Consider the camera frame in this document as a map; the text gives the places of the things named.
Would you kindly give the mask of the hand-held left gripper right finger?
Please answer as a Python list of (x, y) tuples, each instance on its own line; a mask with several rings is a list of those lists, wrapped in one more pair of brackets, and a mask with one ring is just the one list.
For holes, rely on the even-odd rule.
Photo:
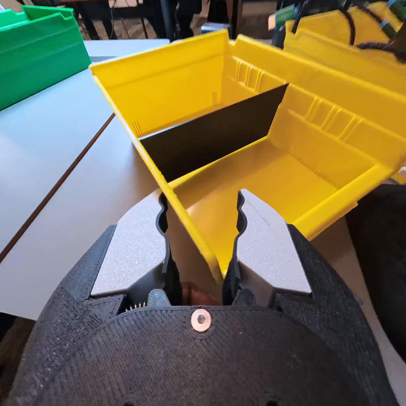
[(244, 289), (262, 307), (271, 307), (278, 293), (312, 295), (289, 225), (247, 189), (237, 195), (237, 236), (222, 287), (222, 304), (236, 304)]

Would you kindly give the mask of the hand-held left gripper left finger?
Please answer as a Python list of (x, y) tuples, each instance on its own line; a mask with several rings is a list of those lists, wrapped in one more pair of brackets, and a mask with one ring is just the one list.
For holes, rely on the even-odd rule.
[(91, 297), (122, 294), (129, 305), (145, 305), (161, 289), (181, 304), (180, 274), (166, 230), (168, 203), (160, 189), (139, 201), (116, 223), (91, 290)]

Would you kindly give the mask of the yellow plastic bin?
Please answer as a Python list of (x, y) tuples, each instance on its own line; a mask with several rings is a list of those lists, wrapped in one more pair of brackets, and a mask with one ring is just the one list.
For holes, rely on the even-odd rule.
[(391, 55), (348, 44), (349, 28), (340, 10), (302, 16), (289, 12), (283, 47), (290, 53), (405, 96), (406, 68)]
[[(89, 66), (220, 282), (247, 189), (312, 240), (405, 164), (405, 96), (218, 31)], [(140, 138), (288, 84), (267, 136), (167, 182)]]

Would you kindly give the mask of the black HDMI cable green plug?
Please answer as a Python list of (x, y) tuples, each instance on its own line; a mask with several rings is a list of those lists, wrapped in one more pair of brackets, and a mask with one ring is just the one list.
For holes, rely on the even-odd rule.
[(405, 64), (405, 2), (343, 1), (340, 13), (348, 23), (350, 46)]

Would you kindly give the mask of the thin brown rod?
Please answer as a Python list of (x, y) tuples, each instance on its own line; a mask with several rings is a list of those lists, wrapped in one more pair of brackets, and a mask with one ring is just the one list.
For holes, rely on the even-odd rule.
[(106, 122), (101, 126), (101, 128), (97, 131), (97, 133), (90, 139), (84, 149), (80, 152), (80, 154), (75, 158), (72, 164), (67, 168), (67, 170), (63, 173), (63, 175), (59, 178), (59, 180), (54, 184), (51, 190), (45, 195), (43, 200), (39, 203), (39, 205), (35, 208), (35, 210), (31, 213), (31, 215), (27, 218), (27, 220), (23, 223), (23, 225), (19, 228), (16, 234), (11, 238), (8, 244), (4, 247), (4, 249), (0, 253), (0, 261), (2, 262), (8, 253), (12, 250), (12, 248), (16, 245), (19, 239), (23, 236), (23, 234), (27, 231), (29, 226), (33, 223), (33, 221), (38, 217), (40, 212), (45, 208), (51, 198), (55, 195), (58, 189), (63, 185), (66, 181), (68, 176), (73, 172), (73, 170), (77, 167), (79, 162), (84, 158), (84, 156), (89, 152), (90, 148), (94, 145), (94, 143), (99, 139), (100, 135), (103, 131), (108, 127), (111, 123), (115, 114), (111, 114)]

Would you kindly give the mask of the black quilted mat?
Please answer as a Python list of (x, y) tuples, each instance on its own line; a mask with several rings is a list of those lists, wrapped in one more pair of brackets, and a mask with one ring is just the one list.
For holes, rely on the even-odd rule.
[(369, 296), (390, 343), (406, 360), (406, 186), (382, 184), (346, 215)]

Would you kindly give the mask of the black bin divider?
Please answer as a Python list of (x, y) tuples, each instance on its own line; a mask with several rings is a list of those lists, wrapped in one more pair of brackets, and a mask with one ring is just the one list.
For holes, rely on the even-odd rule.
[(288, 84), (141, 137), (167, 182), (267, 136)]

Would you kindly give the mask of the green plastic bin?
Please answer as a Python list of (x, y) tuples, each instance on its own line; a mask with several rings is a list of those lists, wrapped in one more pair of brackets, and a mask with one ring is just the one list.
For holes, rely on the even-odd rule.
[(71, 8), (0, 13), (0, 109), (65, 80), (91, 60)]

